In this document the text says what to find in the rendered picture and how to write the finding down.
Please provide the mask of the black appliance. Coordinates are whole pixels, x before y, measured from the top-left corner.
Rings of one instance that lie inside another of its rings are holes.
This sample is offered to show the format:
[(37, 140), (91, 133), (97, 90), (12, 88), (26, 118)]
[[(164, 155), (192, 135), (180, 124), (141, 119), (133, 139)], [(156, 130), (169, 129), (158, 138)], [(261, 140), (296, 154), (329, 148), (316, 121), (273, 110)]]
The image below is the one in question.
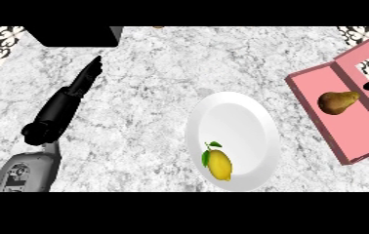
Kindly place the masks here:
[(26, 26), (26, 31), (45, 47), (116, 47), (122, 26)]

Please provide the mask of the yellow lemon with leaves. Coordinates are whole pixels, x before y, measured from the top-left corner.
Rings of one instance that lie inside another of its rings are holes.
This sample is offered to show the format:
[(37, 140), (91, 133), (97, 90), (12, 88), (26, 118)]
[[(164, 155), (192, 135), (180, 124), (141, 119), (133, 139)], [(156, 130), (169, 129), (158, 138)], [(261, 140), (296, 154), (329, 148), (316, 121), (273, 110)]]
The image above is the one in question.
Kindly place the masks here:
[(209, 170), (217, 180), (230, 181), (231, 162), (223, 153), (221, 144), (217, 141), (205, 143), (206, 150), (202, 153), (202, 165)]

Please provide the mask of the pink cardboard box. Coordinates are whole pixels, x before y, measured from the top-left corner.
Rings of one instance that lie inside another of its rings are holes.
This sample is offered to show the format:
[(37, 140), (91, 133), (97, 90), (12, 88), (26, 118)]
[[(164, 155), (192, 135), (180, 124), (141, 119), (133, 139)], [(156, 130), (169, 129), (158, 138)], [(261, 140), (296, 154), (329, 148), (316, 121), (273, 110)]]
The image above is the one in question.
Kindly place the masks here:
[[(342, 165), (351, 165), (369, 157), (369, 91), (363, 90), (369, 72), (358, 70), (358, 63), (364, 60), (369, 60), (369, 40), (338, 55), (333, 61), (285, 77)], [(329, 115), (319, 108), (319, 96), (327, 92), (360, 94), (358, 100), (339, 115)]]

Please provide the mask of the white oval plate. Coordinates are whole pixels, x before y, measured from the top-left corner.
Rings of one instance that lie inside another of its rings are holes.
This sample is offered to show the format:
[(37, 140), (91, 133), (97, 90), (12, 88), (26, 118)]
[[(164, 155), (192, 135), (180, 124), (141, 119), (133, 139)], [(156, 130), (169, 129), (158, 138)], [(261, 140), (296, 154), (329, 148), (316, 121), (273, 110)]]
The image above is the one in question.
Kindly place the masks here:
[[(212, 141), (230, 159), (230, 181), (217, 180), (202, 165), (202, 153)], [(187, 120), (186, 144), (202, 176), (221, 189), (251, 191), (273, 176), (280, 156), (277, 126), (251, 97), (220, 92), (200, 100)]]

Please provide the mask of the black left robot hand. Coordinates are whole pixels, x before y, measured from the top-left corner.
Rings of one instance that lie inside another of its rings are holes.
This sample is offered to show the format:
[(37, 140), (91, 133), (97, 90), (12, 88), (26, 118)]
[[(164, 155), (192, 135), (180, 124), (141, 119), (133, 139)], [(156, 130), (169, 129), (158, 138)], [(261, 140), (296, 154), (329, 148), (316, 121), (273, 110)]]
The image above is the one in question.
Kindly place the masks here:
[(31, 123), (23, 126), (25, 143), (38, 146), (51, 143), (65, 133), (81, 99), (102, 72), (100, 57), (96, 57), (81, 70), (72, 84), (62, 87), (41, 107)]

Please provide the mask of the brown pear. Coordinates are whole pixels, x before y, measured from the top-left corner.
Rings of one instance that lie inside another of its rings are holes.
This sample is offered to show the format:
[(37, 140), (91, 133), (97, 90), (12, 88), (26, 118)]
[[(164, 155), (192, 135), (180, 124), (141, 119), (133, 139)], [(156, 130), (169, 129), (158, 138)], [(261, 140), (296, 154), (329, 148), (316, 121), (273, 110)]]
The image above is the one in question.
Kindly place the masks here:
[(319, 96), (317, 105), (322, 111), (330, 115), (339, 115), (360, 98), (357, 92), (327, 92)]

